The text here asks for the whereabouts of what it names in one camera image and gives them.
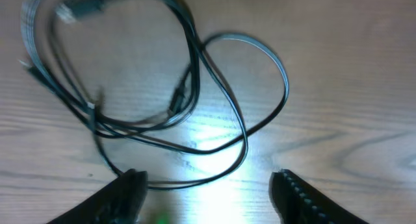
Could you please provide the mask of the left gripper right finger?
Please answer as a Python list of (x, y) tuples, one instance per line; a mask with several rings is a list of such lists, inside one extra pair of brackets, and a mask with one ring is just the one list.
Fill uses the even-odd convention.
[(289, 169), (271, 174), (269, 196), (284, 224), (367, 224)]

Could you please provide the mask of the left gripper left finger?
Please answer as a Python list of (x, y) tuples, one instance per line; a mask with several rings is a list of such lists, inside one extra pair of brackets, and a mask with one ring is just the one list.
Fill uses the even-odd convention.
[(130, 169), (48, 224), (134, 224), (148, 191), (148, 174)]

